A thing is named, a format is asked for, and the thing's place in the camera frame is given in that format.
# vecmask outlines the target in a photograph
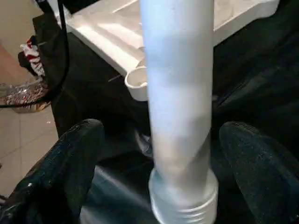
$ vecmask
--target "black cable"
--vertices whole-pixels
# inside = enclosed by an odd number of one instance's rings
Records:
[[[63,0],[57,0],[58,3],[58,9],[59,9],[59,16],[60,16],[60,22],[61,22],[61,30],[63,34],[63,40],[64,40],[64,47],[65,47],[65,66],[64,66],[64,75],[62,79],[60,80],[60,83],[55,86],[53,89],[49,90],[43,97],[40,97],[39,99],[25,104],[15,104],[15,105],[0,105],[0,108],[17,108],[17,107],[25,107],[25,106],[31,106],[39,103],[44,102],[50,102],[52,101],[56,96],[59,95],[63,84],[65,82],[65,79],[69,73],[70,68],[70,51],[69,51],[69,42],[67,39],[67,31],[66,31],[66,24],[65,24],[65,16],[64,16],[64,6],[63,6]]]

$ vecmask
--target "red and white cloth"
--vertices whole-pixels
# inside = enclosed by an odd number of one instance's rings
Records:
[[[25,44],[22,44],[20,47],[24,52],[25,57],[30,62],[33,71],[38,76],[44,76],[45,71],[39,56],[38,48],[33,44],[34,37],[31,37]]]

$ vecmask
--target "white pipe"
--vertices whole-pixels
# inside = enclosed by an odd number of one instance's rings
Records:
[[[212,0],[141,0],[155,170],[149,188],[161,223],[215,220],[209,171]]]

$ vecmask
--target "wall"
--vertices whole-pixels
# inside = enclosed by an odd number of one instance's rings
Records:
[[[20,44],[34,34],[32,18],[41,15],[33,0],[0,0],[0,45],[17,58]]]

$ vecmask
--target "tile floor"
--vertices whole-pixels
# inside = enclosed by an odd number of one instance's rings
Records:
[[[0,194],[10,195],[57,139],[50,106],[28,114],[0,109]]]

